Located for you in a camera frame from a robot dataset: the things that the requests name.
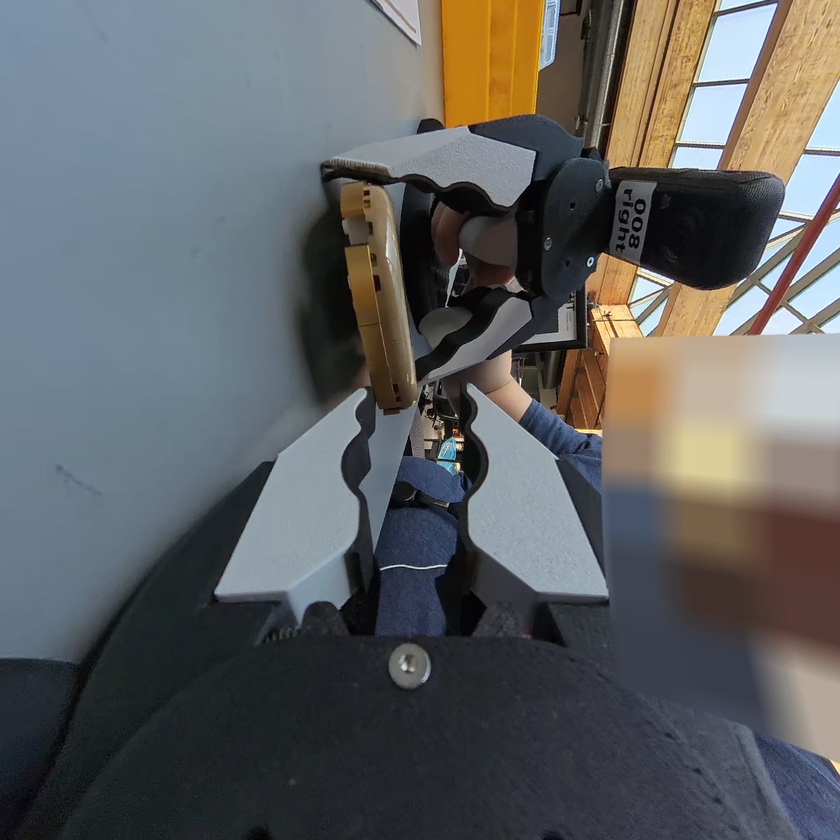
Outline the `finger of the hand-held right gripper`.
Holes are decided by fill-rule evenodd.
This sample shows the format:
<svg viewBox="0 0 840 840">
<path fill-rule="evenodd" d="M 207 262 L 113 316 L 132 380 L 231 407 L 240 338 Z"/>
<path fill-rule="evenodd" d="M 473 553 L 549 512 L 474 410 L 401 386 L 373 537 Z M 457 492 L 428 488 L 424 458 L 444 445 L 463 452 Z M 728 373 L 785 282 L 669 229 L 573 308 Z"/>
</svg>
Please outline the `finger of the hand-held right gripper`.
<svg viewBox="0 0 840 840">
<path fill-rule="evenodd" d="M 529 301 L 507 289 L 473 289 L 453 306 L 429 312 L 419 327 L 429 351 L 415 361 L 417 382 L 441 380 L 488 360 L 531 320 Z"/>
<path fill-rule="evenodd" d="M 460 127 L 363 144 L 323 161 L 322 178 L 413 184 L 457 196 L 475 212 L 501 212 L 531 185 L 537 157 L 535 150 Z"/>
</svg>

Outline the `round gold lego pot assembly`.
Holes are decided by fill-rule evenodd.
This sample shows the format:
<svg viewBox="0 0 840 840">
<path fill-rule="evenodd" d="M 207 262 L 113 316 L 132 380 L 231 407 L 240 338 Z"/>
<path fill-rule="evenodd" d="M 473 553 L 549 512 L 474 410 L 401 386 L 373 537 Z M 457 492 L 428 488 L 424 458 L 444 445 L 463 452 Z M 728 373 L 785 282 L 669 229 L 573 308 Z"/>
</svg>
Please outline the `round gold lego pot assembly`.
<svg viewBox="0 0 840 840">
<path fill-rule="evenodd" d="M 353 309 L 376 405 L 384 415 L 411 409 L 417 378 L 396 216 L 386 190 L 348 182 L 340 191 Z"/>
</svg>

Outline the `clear plastic parts bin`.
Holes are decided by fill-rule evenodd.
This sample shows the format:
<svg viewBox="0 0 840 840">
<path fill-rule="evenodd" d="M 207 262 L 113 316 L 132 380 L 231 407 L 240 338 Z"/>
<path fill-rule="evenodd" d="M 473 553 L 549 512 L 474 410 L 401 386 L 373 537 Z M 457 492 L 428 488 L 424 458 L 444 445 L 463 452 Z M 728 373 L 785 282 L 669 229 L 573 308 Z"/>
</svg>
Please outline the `clear plastic parts bin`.
<svg viewBox="0 0 840 840">
<path fill-rule="evenodd" d="M 558 0 L 543 2 L 539 70 L 549 67 L 554 62 L 561 7 L 562 2 Z"/>
</svg>

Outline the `yellow plastic bin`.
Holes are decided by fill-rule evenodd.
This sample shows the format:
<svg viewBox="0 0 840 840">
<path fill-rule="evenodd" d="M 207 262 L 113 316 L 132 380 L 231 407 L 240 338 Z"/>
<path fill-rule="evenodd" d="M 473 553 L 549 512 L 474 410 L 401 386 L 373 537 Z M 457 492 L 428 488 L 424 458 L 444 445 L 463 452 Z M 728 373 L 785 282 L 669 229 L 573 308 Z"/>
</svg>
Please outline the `yellow plastic bin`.
<svg viewBox="0 0 840 840">
<path fill-rule="evenodd" d="M 441 3 L 446 128 L 533 114 L 544 1 Z"/>
</svg>

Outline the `black textured wrist pad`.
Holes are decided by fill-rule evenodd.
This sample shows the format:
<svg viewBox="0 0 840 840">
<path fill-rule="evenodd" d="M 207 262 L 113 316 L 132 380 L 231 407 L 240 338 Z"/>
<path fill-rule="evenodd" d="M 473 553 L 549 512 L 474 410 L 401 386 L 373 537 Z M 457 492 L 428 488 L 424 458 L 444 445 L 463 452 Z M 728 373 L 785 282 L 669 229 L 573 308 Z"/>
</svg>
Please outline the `black textured wrist pad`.
<svg viewBox="0 0 840 840">
<path fill-rule="evenodd" d="M 339 205 L 330 203 L 311 223 L 301 247 L 306 281 L 298 327 L 311 386 L 322 406 L 358 387 L 365 371 L 347 266 Z"/>
</svg>

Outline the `red steel beam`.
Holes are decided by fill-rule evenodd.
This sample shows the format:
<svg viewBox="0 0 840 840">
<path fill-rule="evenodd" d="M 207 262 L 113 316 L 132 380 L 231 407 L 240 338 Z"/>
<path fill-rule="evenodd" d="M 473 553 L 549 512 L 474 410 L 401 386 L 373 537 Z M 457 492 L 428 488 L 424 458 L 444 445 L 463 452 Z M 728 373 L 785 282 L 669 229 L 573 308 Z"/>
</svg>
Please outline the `red steel beam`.
<svg viewBox="0 0 840 840">
<path fill-rule="evenodd" d="M 769 320 L 781 306 L 786 292 L 789 290 L 799 269 L 802 267 L 806 257 L 810 254 L 816 240 L 822 234 L 824 228 L 831 222 L 839 204 L 839 176 L 835 179 L 829 192 L 822 201 L 812 221 L 806 226 L 805 231 L 796 246 L 787 266 L 784 268 L 780 279 L 775 284 L 767 301 L 758 312 L 747 332 L 748 335 L 760 335 Z"/>
</svg>

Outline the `person's right hand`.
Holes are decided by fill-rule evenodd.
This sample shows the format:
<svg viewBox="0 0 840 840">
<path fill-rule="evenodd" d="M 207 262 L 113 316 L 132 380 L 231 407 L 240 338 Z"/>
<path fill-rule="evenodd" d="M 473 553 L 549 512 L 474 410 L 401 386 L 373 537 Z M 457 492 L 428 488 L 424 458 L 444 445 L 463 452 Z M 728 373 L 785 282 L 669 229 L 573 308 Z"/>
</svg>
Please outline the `person's right hand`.
<svg viewBox="0 0 840 840">
<path fill-rule="evenodd" d="M 459 213 L 443 203 L 437 203 L 435 206 L 430 228 L 437 256 L 446 267 L 454 266 L 458 262 L 461 253 L 459 232 L 468 219 L 467 214 Z M 470 253 L 467 253 L 465 260 L 469 279 L 465 284 L 464 293 L 478 287 L 506 287 L 512 288 L 514 292 L 521 290 L 513 269 L 509 266 L 489 264 Z"/>
</svg>

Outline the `navy blue sweatshirt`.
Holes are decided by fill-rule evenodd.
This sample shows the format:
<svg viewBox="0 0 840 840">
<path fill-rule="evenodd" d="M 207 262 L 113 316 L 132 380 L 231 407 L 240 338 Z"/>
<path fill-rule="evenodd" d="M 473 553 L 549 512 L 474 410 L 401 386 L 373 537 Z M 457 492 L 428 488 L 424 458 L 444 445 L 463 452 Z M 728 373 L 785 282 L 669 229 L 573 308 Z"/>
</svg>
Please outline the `navy blue sweatshirt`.
<svg viewBox="0 0 840 840">
<path fill-rule="evenodd" d="M 376 552 L 376 635 L 444 634 L 436 582 L 457 538 L 458 522 L 446 511 L 389 508 Z M 666 700 L 642 700 L 719 783 L 746 838 L 838 838 L 838 774 L 828 759 L 733 721 Z"/>
</svg>

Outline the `silver ventilation duct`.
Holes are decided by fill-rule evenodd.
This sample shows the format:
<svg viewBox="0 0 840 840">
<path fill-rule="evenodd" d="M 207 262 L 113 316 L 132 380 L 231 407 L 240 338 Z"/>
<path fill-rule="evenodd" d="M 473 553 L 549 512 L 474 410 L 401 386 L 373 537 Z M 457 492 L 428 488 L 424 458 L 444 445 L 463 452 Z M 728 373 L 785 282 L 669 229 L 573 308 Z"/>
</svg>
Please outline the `silver ventilation duct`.
<svg viewBox="0 0 840 840">
<path fill-rule="evenodd" d="M 604 151 L 623 68 L 633 1 L 583 3 L 583 67 L 575 134 L 585 148 Z"/>
</svg>

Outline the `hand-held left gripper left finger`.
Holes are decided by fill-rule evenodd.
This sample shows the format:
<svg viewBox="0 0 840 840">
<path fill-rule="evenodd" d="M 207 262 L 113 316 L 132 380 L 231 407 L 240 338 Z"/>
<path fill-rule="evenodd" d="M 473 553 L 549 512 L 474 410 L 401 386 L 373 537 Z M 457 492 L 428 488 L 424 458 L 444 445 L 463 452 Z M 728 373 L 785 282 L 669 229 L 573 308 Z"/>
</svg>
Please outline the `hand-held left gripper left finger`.
<svg viewBox="0 0 840 840">
<path fill-rule="evenodd" d="M 310 605 L 341 608 L 371 576 L 361 491 L 375 429 L 371 388 L 359 388 L 282 450 L 214 595 L 219 602 L 285 606 L 301 623 Z"/>
</svg>

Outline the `lego instruction booklet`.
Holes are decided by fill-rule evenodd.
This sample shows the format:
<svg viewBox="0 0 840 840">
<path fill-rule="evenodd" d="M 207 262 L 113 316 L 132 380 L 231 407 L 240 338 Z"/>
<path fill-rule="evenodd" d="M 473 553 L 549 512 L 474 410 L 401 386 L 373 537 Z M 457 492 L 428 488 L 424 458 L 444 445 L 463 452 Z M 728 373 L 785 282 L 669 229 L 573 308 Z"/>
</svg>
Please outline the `lego instruction booklet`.
<svg viewBox="0 0 840 840">
<path fill-rule="evenodd" d="M 375 0 L 371 2 L 384 16 L 391 20 L 394 26 L 403 32 L 405 37 L 409 38 L 416 46 L 422 45 L 421 17 L 417 0 Z"/>
</svg>

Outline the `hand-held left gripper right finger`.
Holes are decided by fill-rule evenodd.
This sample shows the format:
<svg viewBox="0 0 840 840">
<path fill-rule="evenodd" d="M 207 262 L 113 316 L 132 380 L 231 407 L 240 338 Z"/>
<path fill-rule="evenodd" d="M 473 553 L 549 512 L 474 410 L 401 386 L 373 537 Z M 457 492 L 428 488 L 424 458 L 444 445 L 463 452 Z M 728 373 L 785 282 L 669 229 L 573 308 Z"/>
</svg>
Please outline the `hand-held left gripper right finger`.
<svg viewBox="0 0 840 840">
<path fill-rule="evenodd" d="M 510 608 L 527 632 L 543 604 L 607 606 L 599 495 L 473 385 L 461 406 L 471 473 L 460 538 L 471 592 L 486 608 Z"/>
</svg>

